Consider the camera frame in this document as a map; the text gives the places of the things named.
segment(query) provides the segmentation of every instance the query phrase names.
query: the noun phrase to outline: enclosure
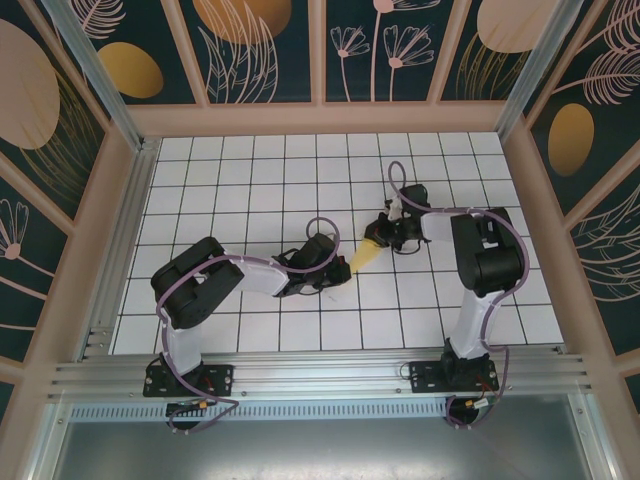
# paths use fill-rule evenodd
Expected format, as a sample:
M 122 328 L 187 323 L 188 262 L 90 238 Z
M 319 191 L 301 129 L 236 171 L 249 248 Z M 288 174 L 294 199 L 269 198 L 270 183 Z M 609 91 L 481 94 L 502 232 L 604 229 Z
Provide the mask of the enclosure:
M 0 476 L 635 478 L 639 39 L 638 0 L 4 2 Z M 239 406 L 172 435 L 154 273 L 209 236 L 272 259 L 316 217 L 351 262 L 398 164 L 528 252 L 493 418 L 451 428 L 455 392 L 403 373 L 463 310 L 460 252 L 418 241 L 317 295 L 232 292 L 197 342 Z

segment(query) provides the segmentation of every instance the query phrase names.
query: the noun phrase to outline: grid tile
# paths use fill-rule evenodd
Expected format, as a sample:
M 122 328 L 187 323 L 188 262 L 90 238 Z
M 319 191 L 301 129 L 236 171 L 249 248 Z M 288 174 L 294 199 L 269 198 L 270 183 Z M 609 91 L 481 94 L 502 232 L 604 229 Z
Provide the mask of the grid tile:
M 524 235 L 531 277 L 499 309 L 491 341 L 562 341 L 493 133 L 165 139 L 160 157 L 122 295 L 116 354 L 161 349 L 149 279 L 204 236 L 229 252 L 270 258 L 300 248 L 319 214 L 338 225 L 339 254 L 350 261 L 391 194 L 384 180 L 394 160 L 409 184 L 426 186 L 432 206 L 506 206 Z M 316 231 L 333 233 L 324 222 L 311 227 Z M 408 242 L 403 251 L 415 249 Z M 350 282 L 319 295 L 233 292 L 203 324 L 202 351 L 438 347 L 457 321 L 462 292 L 452 245 L 422 244 L 413 255 L 385 249 Z

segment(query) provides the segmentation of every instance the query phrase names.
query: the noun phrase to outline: purple cable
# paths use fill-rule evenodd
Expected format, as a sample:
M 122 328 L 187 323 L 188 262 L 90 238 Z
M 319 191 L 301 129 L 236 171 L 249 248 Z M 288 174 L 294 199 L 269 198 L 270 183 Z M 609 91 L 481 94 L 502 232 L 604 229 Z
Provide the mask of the purple cable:
M 514 285 L 514 287 L 500 295 L 498 295 L 493 302 L 491 302 L 491 305 L 489 305 L 489 308 L 487 309 L 487 313 L 485 313 L 485 316 L 482 320 L 482 328 L 480 329 L 480 341 L 482 342 L 482 346 L 489 352 L 493 352 L 493 353 L 500 353 L 500 352 L 504 352 L 504 371 L 502 372 L 502 384 L 500 385 L 500 390 L 498 391 L 498 394 L 496 395 L 496 402 L 498 400 L 500 400 L 502 398 L 502 395 L 504 395 L 504 389 L 506 387 L 506 382 L 507 382 L 507 374 L 509 372 L 509 347 L 507 345 L 503 345 L 501 347 L 493 347 L 491 345 L 489 345 L 489 343 L 487 342 L 486 339 L 486 335 L 487 335 L 487 328 L 489 326 L 489 319 L 491 318 L 491 314 L 493 313 L 493 311 L 496 309 L 496 307 L 500 304 L 500 302 L 502 302 L 502 300 L 504 300 L 505 298 L 507 298 L 509 295 L 513 295 L 516 291 L 518 291 L 522 285 L 524 285 L 524 282 L 526 282 L 527 278 L 529 277 L 529 270 L 531 268 L 530 266 L 530 261 L 529 261 L 529 252 L 527 251 L 527 246 L 525 245 L 524 241 L 522 240 L 522 237 L 518 234 L 517 230 L 515 228 L 513 228 L 513 225 L 511 225 L 509 222 L 507 222 L 504 218 L 502 218 L 500 215 L 496 215 L 493 212 L 489 212 L 487 210 L 483 210 L 481 208 L 455 208 L 455 207 L 451 207 L 451 208 L 427 208 L 427 207 L 423 207 L 422 205 L 419 205 L 415 202 L 413 202 L 412 200 L 410 200 L 409 198 L 407 198 L 406 196 L 404 196 L 402 194 L 402 192 L 400 192 L 400 189 L 397 187 L 395 181 L 393 180 L 393 167 L 397 165 L 398 167 L 400 167 L 400 171 L 402 172 L 402 184 L 406 185 L 407 183 L 407 172 L 404 169 L 404 166 L 398 162 L 397 160 L 394 160 L 393 162 L 391 162 L 391 164 L 389 165 L 389 169 L 387 171 L 387 174 L 389 176 L 389 184 L 391 185 L 391 188 L 393 189 L 393 191 L 396 193 L 396 195 L 405 203 L 407 203 L 408 205 L 411 205 L 414 208 L 417 208 L 418 210 L 421 210 L 423 212 L 427 212 L 427 213 L 461 213 L 461 214 L 478 214 L 478 215 L 483 215 L 485 217 L 488 217 L 492 220 L 495 220 L 496 222 L 498 222 L 500 225 L 502 225 L 503 227 L 505 227 L 507 229 L 507 231 L 509 233 L 511 233 L 511 235 L 514 236 L 514 238 L 516 239 L 516 242 L 518 243 L 518 247 L 520 247 L 520 249 L 522 250 L 522 256 L 524 258 L 524 270 L 522 273 L 522 278 L 520 279 L 520 281 Z M 447 423 L 449 425 L 451 425 L 452 427 L 458 428 L 461 425 L 464 425 L 464 423 L 462 423 L 461 421 L 459 421 L 456 418 L 453 418 L 450 414 L 451 411 L 451 404 L 453 403 L 453 401 L 456 399 L 456 396 L 453 395 L 451 397 L 449 397 L 449 399 L 447 399 L 447 405 L 445 408 L 445 412 L 446 412 L 446 417 L 445 419 L 447 420 Z M 493 407 L 491 407 L 491 409 L 487 412 L 487 414 L 482 417 L 480 420 L 478 420 L 474 425 L 478 426 L 481 423 L 483 423 L 491 414 L 491 412 L 493 411 Z
M 229 408 L 223 410 L 221 413 L 216 415 L 211 420 L 209 420 L 207 422 L 204 422 L 204 423 L 200 423 L 200 424 L 196 425 L 195 427 L 193 427 L 193 428 L 191 428 L 189 430 L 178 430 L 175 427 L 174 423 L 173 423 L 173 419 L 174 419 L 175 415 L 172 415 L 169 418 L 169 426 L 173 429 L 173 433 L 182 432 L 184 435 L 189 435 L 189 433 L 201 432 L 202 430 L 210 427 L 211 425 L 216 423 L 220 418 L 224 417 L 225 415 L 230 413 L 232 410 L 237 408 L 238 405 L 240 405 L 240 402 L 238 402 L 237 400 L 230 399 L 230 398 L 217 397 L 215 395 L 211 395 L 209 393 L 205 393 L 205 392 L 197 389 L 196 387 L 190 385 L 178 373 L 178 369 L 176 368 L 176 365 L 173 362 L 173 359 L 171 358 L 171 355 L 169 353 L 169 334 L 167 332 L 167 330 L 168 330 L 167 327 L 169 325 L 169 318 L 162 311 L 162 307 L 164 306 L 165 302 L 167 301 L 167 298 L 169 298 L 169 296 L 171 296 L 171 294 L 173 292 L 175 292 L 178 288 L 180 288 L 180 286 L 182 286 L 185 282 L 187 282 L 188 280 L 193 278 L 197 273 L 201 272 L 202 270 L 204 270 L 207 267 L 210 267 L 211 265 L 214 265 L 214 264 L 216 264 L 218 262 L 222 262 L 222 261 L 225 261 L 225 260 L 235 260 L 235 261 L 239 261 L 239 262 L 245 262 L 246 261 L 246 262 L 258 263 L 258 264 L 261 264 L 261 265 L 270 265 L 273 268 L 276 268 L 276 269 L 281 270 L 283 272 L 289 272 L 289 273 L 302 273 L 302 274 L 304 274 L 304 273 L 316 272 L 318 270 L 323 269 L 324 267 L 329 265 L 329 263 L 333 260 L 333 258 L 338 254 L 338 248 L 340 247 L 340 231 L 338 230 L 338 226 L 332 220 L 330 220 L 330 219 L 328 219 L 326 217 L 315 217 L 315 218 L 312 218 L 309 221 L 309 223 L 307 224 L 307 229 L 306 229 L 307 238 L 311 238 L 311 234 L 310 234 L 311 225 L 314 222 L 317 222 L 317 221 L 324 221 L 324 222 L 327 222 L 329 225 L 331 225 L 331 227 L 333 228 L 333 230 L 335 232 L 335 237 L 333 239 L 333 241 L 335 243 L 335 247 L 333 248 L 333 251 L 331 252 L 329 257 L 324 262 L 320 263 L 319 265 L 316 265 L 315 267 L 310 267 L 310 268 L 290 268 L 290 267 L 285 267 L 284 265 L 280 265 L 275 260 L 265 260 L 264 258 L 251 257 L 251 256 L 247 256 L 247 255 L 221 255 L 219 257 L 214 257 L 214 258 L 211 258 L 211 259 L 207 260 L 206 262 L 201 263 L 200 265 L 198 265 L 197 267 L 192 269 L 190 272 L 186 273 L 182 278 L 180 278 L 180 280 L 178 280 L 176 283 L 171 285 L 171 287 L 169 287 L 169 289 L 160 297 L 160 300 L 158 300 L 158 303 L 156 305 L 156 315 L 158 315 L 158 317 L 160 317 L 160 320 L 162 321 L 162 349 L 164 350 L 164 358 L 165 358 L 165 361 L 167 362 L 167 365 L 169 366 L 169 369 L 171 370 L 171 373 L 182 384 L 183 387 L 185 387 L 187 390 L 189 390 L 190 392 L 194 393 L 195 395 L 197 395 L 199 397 L 202 397 L 202 398 L 205 398 L 207 400 L 211 400 L 211 401 L 216 402 L 216 403 L 222 402 L 222 403 L 231 404 L 231 406 Z

